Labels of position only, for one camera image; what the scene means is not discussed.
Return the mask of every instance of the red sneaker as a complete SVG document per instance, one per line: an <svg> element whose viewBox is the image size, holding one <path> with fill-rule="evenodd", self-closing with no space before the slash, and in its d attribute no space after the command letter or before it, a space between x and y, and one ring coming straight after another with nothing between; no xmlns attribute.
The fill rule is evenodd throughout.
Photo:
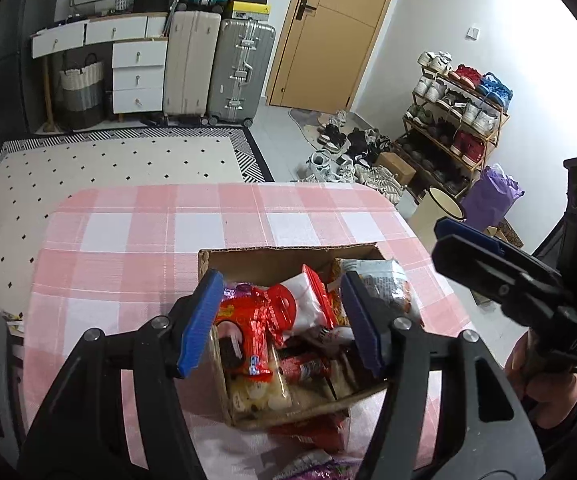
<svg viewBox="0 0 577 480"><path fill-rule="evenodd" d="M449 72L448 76L450 79L460 82L462 80L462 76L466 76L468 74L468 67L466 65L460 65L457 67L457 70Z"/></svg>
<svg viewBox="0 0 577 480"><path fill-rule="evenodd" d="M450 150L457 156L462 156L468 151L469 146L469 134L463 130L459 130L455 137L453 138L453 143L451 144Z"/></svg>
<svg viewBox="0 0 577 480"><path fill-rule="evenodd" d="M468 86L469 88L472 88L473 90L475 90L478 87L482 77L483 75L481 75L474 68L471 68L469 66L465 67L463 73L460 74L462 83Z"/></svg>
<svg viewBox="0 0 577 480"><path fill-rule="evenodd" d="M468 149L464 150L462 155L462 160L468 164L471 168L474 168L479 164L481 158L484 156L484 143L482 140L473 137L471 134L465 134L469 137L468 139Z"/></svg>

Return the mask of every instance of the door frame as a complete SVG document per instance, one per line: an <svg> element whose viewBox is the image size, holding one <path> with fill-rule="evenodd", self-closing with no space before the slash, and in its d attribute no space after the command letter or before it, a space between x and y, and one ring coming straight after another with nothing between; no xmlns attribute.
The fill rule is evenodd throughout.
<svg viewBox="0 0 577 480"><path fill-rule="evenodd" d="M359 70L359 74L357 75L357 79L355 80L355 84L353 85L353 91L351 92L347 105L344 108L345 110L350 110L350 107L353 105L355 97L357 96L357 90L359 89L359 84L361 83L361 80L364 76L364 72L366 72L368 61L370 60L370 57L373 54L373 49L375 47L375 43L377 42L377 36L379 36L379 33L382 30L383 20L386 16L386 12L388 11L388 7L390 6L390 4L391 0L385 0L383 3L382 12L379 16L379 20L375 27L373 38L371 38L371 42L368 45L366 56L364 57L361 69ZM288 41L288 35L290 34L291 26L295 20L298 5L299 0L290 0L288 10L286 11L286 16L284 17L284 25L282 26L282 32L278 40L278 47L275 50L273 65L271 66L270 75L268 76L268 84L266 85L265 96L268 105L281 106L281 92L280 89L277 89L276 91L275 86L278 79L278 74L280 72L280 65L282 59L284 57L284 54L286 54L286 43Z"/></svg>

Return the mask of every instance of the silver suitcase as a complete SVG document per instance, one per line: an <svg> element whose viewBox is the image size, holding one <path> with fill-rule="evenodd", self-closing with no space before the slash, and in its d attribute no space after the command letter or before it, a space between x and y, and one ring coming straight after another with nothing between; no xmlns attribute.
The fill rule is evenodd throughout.
<svg viewBox="0 0 577 480"><path fill-rule="evenodd" d="M203 116L221 17L212 12L175 12L164 74L164 113Z"/></svg>
<svg viewBox="0 0 577 480"><path fill-rule="evenodd" d="M210 90L208 115L251 126L275 42L275 28L254 20L222 20Z"/></svg>

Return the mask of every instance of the blue gripper pad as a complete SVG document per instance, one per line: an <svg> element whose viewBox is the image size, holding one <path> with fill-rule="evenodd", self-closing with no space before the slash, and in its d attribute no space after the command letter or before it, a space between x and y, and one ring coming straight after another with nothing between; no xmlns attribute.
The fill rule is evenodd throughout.
<svg viewBox="0 0 577 480"><path fill-rule="evenodd" d="M182 378L188 377L191 370L200 364L210 329L217 315L224 294L224 277L220 272L210 269L190 297L185 312L184 331L180 340L180 357L177 368Z"/></svg>
<svg viewBox="0 0 577 480"><path fill-rule="evenodd" d="M383 377L393 352L390 326L398 313L384 301L371 298L354 270L342 276L341 302L364 367L375 378Z"/></svg>
<svg viewBox="0 0 577 480"><path fill-rule="evenodd" d="M464 240L499 256L500 258L505 256L504 245L501 240L487 236L484 233L479 232L477 229L473 229L465 223L458 222L452 218L446 217L437 220L434 231L437 240L449 235L457 235Z"/></svg>

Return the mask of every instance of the purple bag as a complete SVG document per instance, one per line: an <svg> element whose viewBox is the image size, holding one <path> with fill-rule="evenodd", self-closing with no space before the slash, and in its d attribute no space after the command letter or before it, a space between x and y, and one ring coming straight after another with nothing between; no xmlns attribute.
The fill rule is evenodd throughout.
<svg viewBox="0 0 577 480"><path fill-rule="evenodd" d="M504 173L501 166L486 166L481 177L462 200L466 211L466 225L484 231L486 227L497 225L524 190L517 181Z"/></svg>

